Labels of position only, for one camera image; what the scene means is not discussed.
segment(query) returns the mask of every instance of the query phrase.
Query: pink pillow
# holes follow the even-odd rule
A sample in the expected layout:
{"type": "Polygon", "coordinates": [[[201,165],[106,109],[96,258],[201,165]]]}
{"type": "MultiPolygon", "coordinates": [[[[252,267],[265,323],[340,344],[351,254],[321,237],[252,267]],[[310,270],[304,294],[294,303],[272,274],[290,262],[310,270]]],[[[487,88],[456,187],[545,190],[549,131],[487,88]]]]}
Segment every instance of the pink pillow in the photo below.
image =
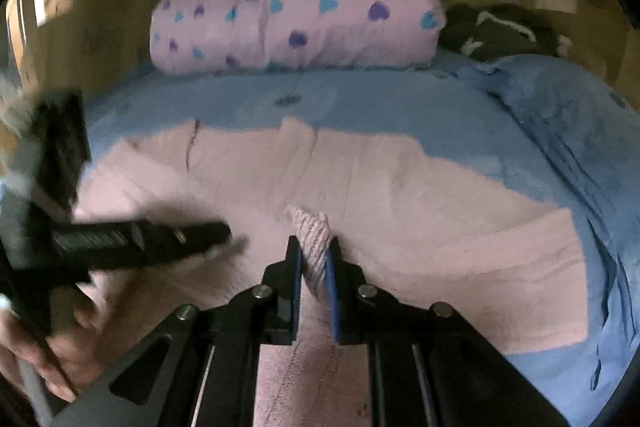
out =
{"type": "Polygon", "coordinates": [[[151,57],[171,73],[428,63],[439,0],[163,0],[151,57]]]}

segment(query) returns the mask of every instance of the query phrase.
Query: pink garment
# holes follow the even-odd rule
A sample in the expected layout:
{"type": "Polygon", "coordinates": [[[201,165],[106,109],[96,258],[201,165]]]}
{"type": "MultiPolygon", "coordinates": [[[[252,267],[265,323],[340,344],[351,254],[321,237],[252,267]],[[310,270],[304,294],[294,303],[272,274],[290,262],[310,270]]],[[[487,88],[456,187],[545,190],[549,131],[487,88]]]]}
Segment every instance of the pink garment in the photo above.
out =
{"type": "Polygon", "coordinates": [[[431,62],[439,0],[162,0],[150,52],[168,73],[431,62]]]}
{"type": "MultiPolygon", "coordinates": [[[[506,189],[408,136],[185,124],[121,141],[83,184],[79,219],[146,216],[168,224],[225,219],[235,242],[206,257],[133,275],[107,299],[113,362],[184,302],[223,304],[284,257],[290,204],[328,216],[346,257],[401,301],[449,301],[498,349],[583,341],[586,275],[569,210],[506,189]]],[[[103,277],[108,297],[121,275],[103,277]]],[[[303,285],[299,341],[263,347],[257,426],[369,425],[366,350],[331,341],[328,312],[303,285]]]]}

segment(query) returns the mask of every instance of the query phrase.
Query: bed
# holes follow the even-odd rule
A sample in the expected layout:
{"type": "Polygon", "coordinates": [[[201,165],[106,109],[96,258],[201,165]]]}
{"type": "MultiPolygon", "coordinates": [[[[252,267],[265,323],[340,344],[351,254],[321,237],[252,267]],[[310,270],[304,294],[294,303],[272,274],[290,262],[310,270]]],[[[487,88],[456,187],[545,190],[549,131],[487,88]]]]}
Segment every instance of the bed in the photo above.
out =
{"type": "MultiPolygon", "coordinates": [[[[598,82],[580,68],[562,70],[556,62],[526,63],[510,74],[524,77],[522,71],[547,67],[558,79],[583,82],[585,75],[588,82],[598,82]]],[[[607,246],[594,231],[593,209],[584,195],[559,171],[539,136],[510,109],[508,93],[479,88],[479,75],[495,70],[488,71],[443,49],[430,66],[402,71],[177,76],[146,62],[87,103],[88,137],[95,163],[123,137],[153,134],[194,119],[213,128],[260,130],[276,128],[293,116],[314,128],[411,136],[428,156],[452,160],[533,200],[570,208],[587,266],[588,338],[508,358],[572,426],[587,426],[610,398],[637,346],[635,331],[630,331],[631,304],[618,277],[621,265],[612,264],[607,246]]],[[[596,89],[585,96],[600,94],[596,89]]]]}

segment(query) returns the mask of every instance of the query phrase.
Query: pink fabric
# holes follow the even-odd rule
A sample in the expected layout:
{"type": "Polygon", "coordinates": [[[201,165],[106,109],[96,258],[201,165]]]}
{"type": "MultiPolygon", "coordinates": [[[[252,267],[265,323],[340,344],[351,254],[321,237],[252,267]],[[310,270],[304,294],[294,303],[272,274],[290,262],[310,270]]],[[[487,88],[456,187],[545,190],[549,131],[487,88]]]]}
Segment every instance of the pink fabric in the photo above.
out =
{"type": "MultiPolygon", "coordinates": [[[[420,307],[449,301],[503,352],[586,337],[585,265],[569,210],[427,157],[407,136],[315,131],[295,119],[253,132],[191,123],[119,142],[83,184],[78,217],[224,218],[235,242],[145,269],[124,292],[110,286],[120,275],[104,277],[104,359],[181,303],[220,305],[258,283],[295,230],[290,204],[324,212],[370,282],[420,307]]],[[[369,425],[366,395],[365,349],[332,344],[328,312],[303,285],[298,343],[262,348],[254,425],[369,425]]]]}
{"type": "Polygon", "coordinates": [[[163,0],[150,51],[170,73],[428,63],[439,0],[163,0]]]}

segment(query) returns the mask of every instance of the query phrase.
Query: mattress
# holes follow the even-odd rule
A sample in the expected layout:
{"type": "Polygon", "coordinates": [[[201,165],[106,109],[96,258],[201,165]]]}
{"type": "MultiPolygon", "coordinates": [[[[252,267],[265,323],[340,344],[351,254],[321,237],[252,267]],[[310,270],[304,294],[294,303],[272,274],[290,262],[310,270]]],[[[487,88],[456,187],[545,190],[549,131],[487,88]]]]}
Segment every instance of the mattress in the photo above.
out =
{"type": "Polygon", "coordinates": [[[170,76],[145,66],[86,106],[94,161],[118,139],[188,120],[222,129],[277,128],[294,116],[315,128],[415,137],[452,160],[538,201],[568,207],[587,263],[589,335],[580,344],[508,357],[569,420],[587,426],[626,369],[624,319],[607,312],[610,273],[586,210],[504,105],[456,75],[472,61],[439,51],[425,70],[330,70],[170,76]],[[616,357],[601,357],[604,346],[616,357]]]}

